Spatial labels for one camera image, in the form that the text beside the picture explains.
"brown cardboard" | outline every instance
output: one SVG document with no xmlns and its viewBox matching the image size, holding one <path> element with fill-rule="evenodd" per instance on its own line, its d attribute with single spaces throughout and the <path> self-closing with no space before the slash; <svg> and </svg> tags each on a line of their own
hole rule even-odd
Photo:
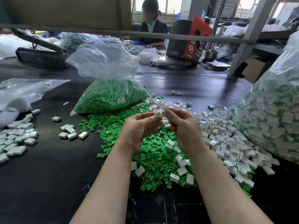
<svg viewBox="0 0 299 224">
<path fill-rule="evenodd" d="M 13 24 L 132 30 L 131 0 L 1 0 Z"/>
<path fill-rule="evenodd" d="M 267 71 L 273 62 L 263 62 L 258 59 L 251 58 L 248 60 L 248 66 L 244 69 L 242 75 L 244 78 L 251 82 L 255 83 L 264 73 Z"/>
</svg>

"seated person in dark jacket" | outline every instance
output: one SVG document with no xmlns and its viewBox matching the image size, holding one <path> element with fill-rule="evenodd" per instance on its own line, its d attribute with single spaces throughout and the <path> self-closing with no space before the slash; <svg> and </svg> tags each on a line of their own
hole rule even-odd
<svg viewBox="0 0 299 224">
<path fill-rule="evenodd" d="M 159 3 L 157 0 L 145 0 L 142 4 L 143 16 L 145 21 L 142 22 L 140 31 L 141 32 L 153 32 L 153 33 L 168 33 L 167 25 L 159 21 L 158 15 L 161 15 L 159 11 Z M 145 45 L 151 46 L 164 46 L 164 39 L 158 38 L 130 38 L 121 37 L 120 39 L 129 39 L 132 41 L 140 41 Z"/>
</svg>

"black table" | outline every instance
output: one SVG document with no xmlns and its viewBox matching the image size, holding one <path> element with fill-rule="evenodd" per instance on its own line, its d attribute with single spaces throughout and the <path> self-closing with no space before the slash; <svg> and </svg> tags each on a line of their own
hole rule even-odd
<svg viewBox="0 0 299 224">
<path fill-rule="evenodd" d="M 149 93 L 164 95 L 165 100 L 191 101 L 192 108 L 207 110 L 209 104 L 230 107 L 241 100 L 252 86 L 244 79 L 228 78 L 226 72 L 159 69 L 140 66 L 135 79 Z M 97 159 L 101 139 L 92 132 L 84 140 L 61 140 L 60 126 L 78 124 L 82 116 L 69 113 L 94 78 L 80 77 L 75 68 L 42 70 L 27 67 L 16 59 L 0 61 L 0 80 L 9 78 L 71 79 L 47 92 L 32 104 L 41 109 L 34 116 L 39 137 L 20 156 L 0 164 L 0 223 L 68 223 L 98 175 L 104 160 Z M 181 97 L 171 95 L 176 90 Z M 62 118 L 55 123 L 52 117 Z M 298 166 L 279 159 L 276 172 L 268 176 L 262 168 L 253 177 L 252 199 L 275 222 L 296 219 L 299 199 Z M 172 189 L 160 186 L 154 192 L 142 192 L 141 181 L 131 178 L 127 223 L 209 223 L 207 211 L 198 188 L 189 189 L 173 184 Z"/>
</svg>

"dark jacket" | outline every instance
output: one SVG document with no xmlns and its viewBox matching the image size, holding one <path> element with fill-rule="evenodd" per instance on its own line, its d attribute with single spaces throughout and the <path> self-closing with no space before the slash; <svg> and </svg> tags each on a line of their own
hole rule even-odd
<svg viewBox="0 0 299 224">
<path fill-rule="evenodd" d="M 149 32 L 147 23 L 145 21 L 142 22 L 140 31 L 141 32 Z M 161 21 L 159 21 L 157 19 L 157 21 L 154 25 L 154 28 L 153 28 L 153 33 L 165 33 L 165 34 L 167 34 L 168 29 L 167 29 L 166 23 L 162 23 Z M 141 38 L 139 38 L 139 41 L 144 42 L 145 45 L 149 45 L 149 44 L 152 44 L 152 43 L 157 43 L 157 42 L 164 41 L 164 39 L 141 37 Z"/>
</svg>

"light blue collar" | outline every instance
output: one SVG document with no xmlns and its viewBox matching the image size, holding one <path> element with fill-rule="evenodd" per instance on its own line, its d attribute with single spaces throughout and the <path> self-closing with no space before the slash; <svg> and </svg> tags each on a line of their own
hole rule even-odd
<svg viewBox="0 0 299 224">
<path fill-rule="evenodd" d="M 148 26 L 151 30 L 154 30 L 154 26 L 155 26 L 156 22 L 157 22 L 157 19 L 156 19 L 152 24 L 147 23 L 147 26 Z"/>
</svg>

